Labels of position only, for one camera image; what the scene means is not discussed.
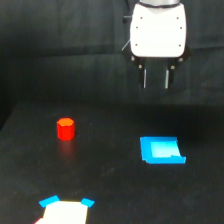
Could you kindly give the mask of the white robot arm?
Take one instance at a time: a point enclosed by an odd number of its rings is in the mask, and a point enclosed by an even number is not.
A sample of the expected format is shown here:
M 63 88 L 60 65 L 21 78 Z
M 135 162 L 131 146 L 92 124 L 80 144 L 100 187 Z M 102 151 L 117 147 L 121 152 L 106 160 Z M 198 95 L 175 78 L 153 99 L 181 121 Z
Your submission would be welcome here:
M 130 37 L 122 50 L 130 46 L 131 60 L 138 66 L 142 87 L 146 87 L 146 59 L 167 58 L 165 88 L 168 89 L 175 69 L 191 56 L 186 45 L 185 6 L 181 0 L 138 0 L 132 14 L 123 20 L 130 20 Z

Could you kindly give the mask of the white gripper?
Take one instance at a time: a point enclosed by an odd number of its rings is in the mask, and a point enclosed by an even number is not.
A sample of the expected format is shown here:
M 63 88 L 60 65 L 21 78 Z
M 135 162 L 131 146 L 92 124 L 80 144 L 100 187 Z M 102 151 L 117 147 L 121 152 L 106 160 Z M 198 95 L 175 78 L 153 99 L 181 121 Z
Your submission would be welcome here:
M 123 46 L 130 45 L 131 60 L 143 71 L 143 88 L 147 85 L 146 58 L 168 58 L 165 89 L 169 88 L 169 70 L 187 60 L 192 51 L 186 44 L 187 21 L 185 6 L 181 2 L 137 2 L 131 15 L 130 37 Z

